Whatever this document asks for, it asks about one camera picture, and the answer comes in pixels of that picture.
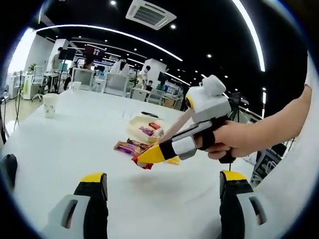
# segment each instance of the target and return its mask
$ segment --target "air conditioning vent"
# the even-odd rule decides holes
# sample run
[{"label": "air conditioning vent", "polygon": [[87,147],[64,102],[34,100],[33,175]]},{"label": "air conditioning vent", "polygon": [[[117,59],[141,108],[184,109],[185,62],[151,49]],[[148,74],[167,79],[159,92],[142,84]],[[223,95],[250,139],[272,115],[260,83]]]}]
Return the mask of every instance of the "air conditioning vent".
[{"label": "air conditioning vent", "polygon": [[133,0],[126,14],[126,19],[159,30],[176,19],[176,16],[147,1]]}]

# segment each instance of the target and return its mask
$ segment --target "white table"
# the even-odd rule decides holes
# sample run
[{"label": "white table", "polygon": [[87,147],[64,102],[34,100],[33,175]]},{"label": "white table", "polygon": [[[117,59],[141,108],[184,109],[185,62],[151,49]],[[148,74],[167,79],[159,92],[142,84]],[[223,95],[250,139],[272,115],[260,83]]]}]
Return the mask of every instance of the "white table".
[{"label": "white table", "polygon": [[[54,118],[44,118],[41,106],[21,123],[3,154],[17,157],[14,197],[37,230],[81,178],[105,172],[110,239],[210,239],[219,234],[219,172],[228,165],[199,151],[180,165],[137,167],[113,146],[129,137],[126,125],[140,111],[168,123],[182,114],[123,97],[68,90],[59,95]],[[237,159],[232,170],[250,178],[253,166]]]}]

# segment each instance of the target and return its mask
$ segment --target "white sleeve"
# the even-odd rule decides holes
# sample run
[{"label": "white sleeve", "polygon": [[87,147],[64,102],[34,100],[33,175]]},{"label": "white sleeve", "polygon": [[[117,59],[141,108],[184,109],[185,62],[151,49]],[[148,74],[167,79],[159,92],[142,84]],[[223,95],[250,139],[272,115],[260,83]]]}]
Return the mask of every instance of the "white sleeve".
[{"label": "white sleeve", "polygon": [[309,86],[310,88],[313,87],[313,82],[315,80],[316,73],[317,72],[316,72],[315,64],[310,54],[308,53],[307,76],[306,76],[305,85]]}]

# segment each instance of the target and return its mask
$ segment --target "white cup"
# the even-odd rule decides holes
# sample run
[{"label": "white cup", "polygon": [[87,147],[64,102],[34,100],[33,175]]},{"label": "white cup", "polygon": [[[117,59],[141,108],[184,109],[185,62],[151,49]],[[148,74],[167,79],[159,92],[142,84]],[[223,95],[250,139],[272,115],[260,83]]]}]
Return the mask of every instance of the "white cup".
[{"label": "white cup", "polygon": [[75,81],[73,82],[72,90],[79,90],[82,82],[80,81]]},{"label": "white cup", "polygon": [[54,116],[57,101],[57,94],[50,93],[43,96],[44,116],[46,118],[51,118]]}]

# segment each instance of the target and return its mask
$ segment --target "ceiling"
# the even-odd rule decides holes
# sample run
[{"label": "ceiling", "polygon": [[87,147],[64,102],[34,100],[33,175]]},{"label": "ceiling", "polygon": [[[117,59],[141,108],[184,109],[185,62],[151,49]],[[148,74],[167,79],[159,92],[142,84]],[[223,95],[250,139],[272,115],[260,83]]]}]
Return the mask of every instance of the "ceiling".
[{"label": "ceiling", "polygon": [[[263,87],[267,91],[266,116],[282,109],[303,90],[307,70],[306,47],[293,28],[262,1],[241,0],[257,31],[265,72],[260,70],[252,35],[232,0],[148,0],[177,16],[173,21],[176,29],[167,25],[158,31],[125,18],[132,0],[116,2],[116,6],[112,6],[108,0],[53,1],[45,15],[56,25],[85,24],[125,32],[158,45],[183,61],[144,42],[110,31],[63,27],[38,34],[52,39],[58,36],[72,41],[97,42],[136,52],[146,58],[162,59],[170,74],[180,76],[192,85],[201,81],[201,74],[214,74],[228,91],[233,93],[238,89],[242,92],[250,103],[249,109],[259,115],[263,108]],[[46,25],[34,21],[32,26],[39,29]],[[75,44],[84,47],[84,43]],[[127,54],[111,47],[107,51]],[[129,54],[132,59],[145,61],[139,55]]]}]

